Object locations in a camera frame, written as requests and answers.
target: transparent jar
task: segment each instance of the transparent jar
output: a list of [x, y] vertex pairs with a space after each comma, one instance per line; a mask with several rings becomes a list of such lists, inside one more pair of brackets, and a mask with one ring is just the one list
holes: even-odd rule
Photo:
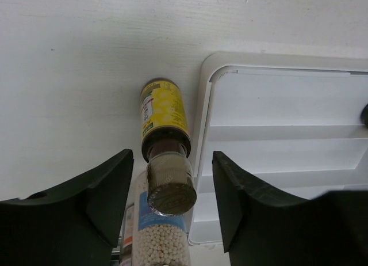
[[161, 216], [147, 204], [147, 175], [136, 180], [133, 231], [134, 266], [190, 266], [183, 215]]

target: black object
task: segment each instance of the black object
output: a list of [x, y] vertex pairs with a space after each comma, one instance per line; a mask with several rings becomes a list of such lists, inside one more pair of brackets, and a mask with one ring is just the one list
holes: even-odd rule
[[368, 192], [288, 194], [213, 153], [225, 252], [240, 265], [368, 265]]
[[25, 200], [0, 202], [0, 265], [108, 266], [133, 170], [123, 150]]
[[361, 122], [368, 127], [368, 105], [366, 105], [361, 113]]

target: white wooden surface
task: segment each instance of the white wooden surface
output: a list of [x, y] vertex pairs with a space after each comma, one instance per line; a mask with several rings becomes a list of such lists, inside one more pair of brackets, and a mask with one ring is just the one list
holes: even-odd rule
[[164, 76], [189, 124], [216, 51], [368, 57], [368, 0], [0, 0], [0, 199], [140, 155], [139, 93]]

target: yellow label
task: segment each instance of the yellow label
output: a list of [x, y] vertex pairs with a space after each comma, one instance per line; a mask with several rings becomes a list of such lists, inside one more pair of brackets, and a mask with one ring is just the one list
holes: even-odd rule
[[180, 90], [171, 82], [149, 83], [141, 94], [140, 112], [143, 138], [163, 126], [189, 134]]

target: white plastic tray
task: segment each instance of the white plastic tray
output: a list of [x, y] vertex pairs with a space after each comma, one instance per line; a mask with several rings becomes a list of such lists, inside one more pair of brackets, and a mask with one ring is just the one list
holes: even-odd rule
[[311, 199], [368, 188], [368, 61], [214, 54], [201, 70], [191, 162], [198, 200], [193, 245], [221, 243], [212, 153]]

